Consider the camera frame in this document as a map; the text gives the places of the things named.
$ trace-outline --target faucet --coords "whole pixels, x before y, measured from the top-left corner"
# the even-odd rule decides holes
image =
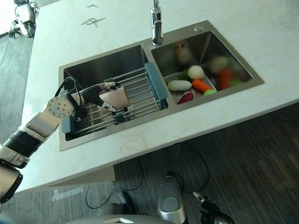
[[[151,9],[150,13],[152,25],[152,42],[154,45],[161,45],[163,42],[163,34],[159,0],[153,0],[153,8]]]

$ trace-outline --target marble countertop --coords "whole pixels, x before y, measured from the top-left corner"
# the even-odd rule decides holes
[[[90,4],[99,8],[87,8]],[[56,131],[22,170],[19,191],[67,181],[298,102],[296,0],[160,0],[160,4],[163,32],[209,20],[265,84],[61,152]],[[55,94],[59,66],[149,38],[150,8],[150,0],[63,0],[42,7],[23,122]],[[91,17],[106,19],[98,22],[98,28],[81,25]]]

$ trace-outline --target metal rack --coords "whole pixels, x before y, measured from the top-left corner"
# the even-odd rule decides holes
[[[77,122],[71,119],[74,123],[70,134],[86,135],[164,109],[167,94],[161,83],[155,81],[157,75],[153,64],[146,63],[143,68],[105,80],[118,82],[124,87],[131,105],[116,113],[105,114],[97,105],[88,105],[85,107],[88,112],[86,118]]]

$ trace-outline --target blue rack handle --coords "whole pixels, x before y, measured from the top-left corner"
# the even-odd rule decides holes
[[[148,73],[151,87],[155,92],[155,97],[160,100],[161,110],[163,110],[165,108],[164,100],[167,98],[167,92],[165,91],[154,64],[152,62],[147,62],[145,64],[145,69]]]

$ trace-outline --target black cable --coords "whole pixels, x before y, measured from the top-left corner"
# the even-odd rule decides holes
[[[202,191],[207,186],[207,184],[208,184],[208,182],[210,180],[210,170],[209,170],[209,167],[208,167],[207,162],[206,162],[206,160],[204,159],[204,157],[203,157],[203,155],[201,153],[197,152],[193,147],[191,147],[189,145],[189,143],[187,143],[187,142],[182,143],[182,145],[184,145],[184,144],[185,144],[185,147],[191,148],[193,150],[193,152],[195,154],[197,154],[202,159],[202,161],[205,164],[205,167],[206,167],[206,181],[205,181],[204,185],[199,190],[194,190],[196,192]],[[187,194],[193,194],[194,191],[186,191],[185,190],[185,183],[184,183],[183,177],[179,173],[176,173],[176,172],[174,173],[174,175],[177,175],[181,179],[181,182],[182,182],[182,191],[184,193],[187,193]]]
[[[55,97],[57,97],[61,91],[61,89],[64,87],[64,85],[69,82],[69,81],[73,81],[74,82],[74,87],[68,91],[68,93],[71,93],[73,90],[76,90],[77,94],[79,95],[79,101],[80,101],[80,105],[78,110],[82,107],[82,99],[81,99],[81,94],[78,91],[78,82],[73,78],[73,77],[67,77],[64,79],[64,81],[61,83],[61,85],[59,86],[59,88],[57,89],[56,93],[55,93]]]
[[[141,181],[140,183],[137,185],[137,187],[135,188],[132,188],[132,189],[126,189],[126,188],[122,188],[122,187],[115,187],[112,189],[111,193],[109,194],[108,198],[99,206],[97,207],[92,207],[88,204],[87,202],[87,195],[88,195],[88,190],[89,190],[89,186],[87,187],[87,191],[86,191],[86,195],[85,195],[85,203],[87,205],[88,208],[90,209],[99,209],[100,207],[102,207],[108,200],[109,198],[112,196],[113,192],[116,190],[116,189],[120,189],[120,190],[126,190],[126,191],[132,191],[132,190],[137,190],[138,188],[140,188],[140,186],[142,185],[143,183],[143,180],[144,180],[144,172],[143,172],[143,169],[141,167],[141,164],[139,164],[139,168],[140,168],[140,171],[141,171],[141,174],[142,174],[142,177],[141,177]]]

